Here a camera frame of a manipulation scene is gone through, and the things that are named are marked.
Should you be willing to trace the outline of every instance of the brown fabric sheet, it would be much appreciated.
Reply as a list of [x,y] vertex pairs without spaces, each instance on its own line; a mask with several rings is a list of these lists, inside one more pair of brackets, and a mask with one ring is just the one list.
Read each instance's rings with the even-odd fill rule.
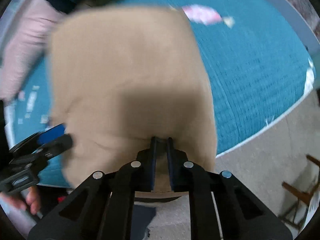
[[[54,124],[75,146],[63,173],[77,187],[92,172],[117,171],[173,137],[189,160],[213,171],[216,130],[210,82],[188,19],[169,8],[108,7],[68,18],[52,34]],[[153,194],[171,197],[166,156]]]

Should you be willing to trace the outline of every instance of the gray border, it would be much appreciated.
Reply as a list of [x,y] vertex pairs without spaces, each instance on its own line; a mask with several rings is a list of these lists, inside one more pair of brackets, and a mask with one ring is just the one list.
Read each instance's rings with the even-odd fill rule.
[[287,0],[266,0],[272,4],[294,29],[310,55],[320,52],[320,44],[301,14]]

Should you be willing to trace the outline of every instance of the gray floor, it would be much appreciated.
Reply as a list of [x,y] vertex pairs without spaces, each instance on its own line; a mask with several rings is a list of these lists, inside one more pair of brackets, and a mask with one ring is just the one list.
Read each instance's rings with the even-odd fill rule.
[[[286,181],[306,190],[318,169],[305,155],[320,158],[320,108],[313,91],[286,118],[265,133],[216,161],[216,172],[229,170],[276,215],[295,198]],[[150,240],[190,239],[188,197],[163,204],[150,225]]]

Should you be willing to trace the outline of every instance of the finger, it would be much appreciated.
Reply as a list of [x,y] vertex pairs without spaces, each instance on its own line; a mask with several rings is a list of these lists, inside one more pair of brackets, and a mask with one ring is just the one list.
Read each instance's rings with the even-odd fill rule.
[[40,201],[36,200],[30,205],[30,212],[33,215],[36,215],[40,211]]
[[28,188],[28,190],[29,190],[29,193],[26,196],[26,203],[28,205],[31,205],[33,202],[37,201],[40,197],[36,187],[30,187]]
[[3,193],[0,193],[1,198],[8,203],[9,205],[17,208],[17,209],[22,209],[22,210],[26,210],[27,209],[27,205],[20,199],[15,198],[13,196],[7,196]]

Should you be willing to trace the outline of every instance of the concrete floor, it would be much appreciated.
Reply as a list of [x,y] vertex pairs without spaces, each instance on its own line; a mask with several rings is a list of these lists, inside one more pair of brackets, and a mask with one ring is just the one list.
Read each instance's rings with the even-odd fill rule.
[[[305,155],[320,158],[320,108],[313,91],[286,118],[242,147],[216,160],[215,171],[231,171],[278,215],[295,198],[282,187],[286,181],[306,190],[318,169]],[[190,239],[188,197],[163,204],[149,226],[150,240]]]

